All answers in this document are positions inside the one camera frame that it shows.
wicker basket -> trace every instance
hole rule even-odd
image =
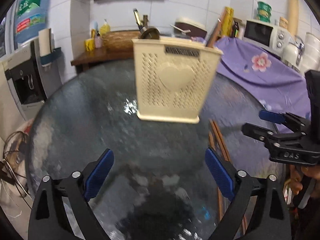
[[[222,51],[177,38],[132,41],[138,117],[198,123]]]
[[[132,39],[138,38],[140,35],[139,31],[119,31],[119,32],[108,32],[103,34],[103,46],[107,50],[116,51],[132,51],[133,43]]]

heart emblem on basket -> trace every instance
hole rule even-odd
[[[171,91],[186,87],[195,77],[191,67],[177,69],[168,65],[159,71],[158,77],[162,84]]]

purple cloth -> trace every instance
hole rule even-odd
[[[303,76],[245,41],[225,37],[216,47],[224,53],[218,73],[246,89],[266,110],[310,118],[310,100]],[[277,127],[279,132],[289,131],[283,125]]]

pink flower print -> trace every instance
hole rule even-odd
[[[252,69],[254,71],[260,70],[261,72],[265,72],[267,67],[271,66],[271,61],[268,60],[268,54],[262,52],[260,55],[253,56],[251,59],[253,65]]]

green plastic container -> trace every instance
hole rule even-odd
[[[264,2],[258,2],[258,8],[257,8],[257,19],[261,20],[263,22],[270,23],[271,18],[271,6]]]

